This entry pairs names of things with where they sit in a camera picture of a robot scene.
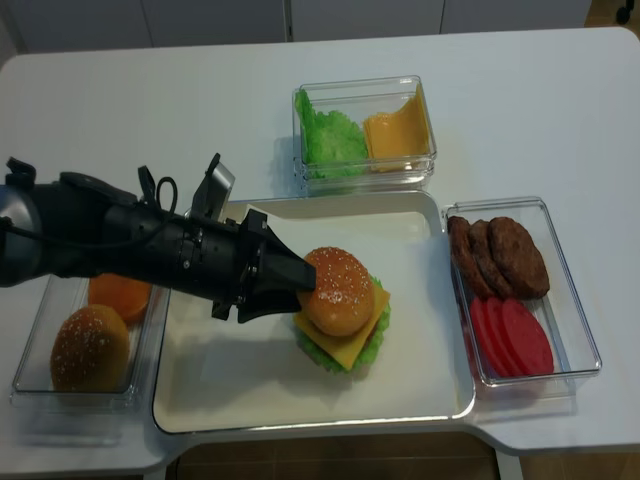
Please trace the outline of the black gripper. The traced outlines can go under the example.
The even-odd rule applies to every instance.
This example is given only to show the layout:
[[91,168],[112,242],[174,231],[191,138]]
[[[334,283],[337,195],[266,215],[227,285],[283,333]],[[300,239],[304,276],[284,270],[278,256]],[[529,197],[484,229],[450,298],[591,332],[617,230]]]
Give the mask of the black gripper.
[[[300,310],[295,291],[313,291],[315,268],[290,250],[267,225],[267,215],[248,210],[237,223],[173,216],[149,242],[149,281],[212,302],[212,316],[237,322]],[[255,287],[245,286],[256,263]]]

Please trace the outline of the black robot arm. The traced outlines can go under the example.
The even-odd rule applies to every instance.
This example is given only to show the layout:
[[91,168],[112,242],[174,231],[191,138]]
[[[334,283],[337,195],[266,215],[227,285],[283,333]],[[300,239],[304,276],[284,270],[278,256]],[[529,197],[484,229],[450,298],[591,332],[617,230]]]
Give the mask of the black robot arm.
[[212,316],[239,323],[299,309],[315,268],[291,251],[264,213],[222,217],[234,177],[213,159],[185,214],[163,209],[154,179],[140,167],[140,194],[64,172],[40,184],[35,168],[10,158],[1,187],[1,284],[43,276],[116,274],[208,299]]

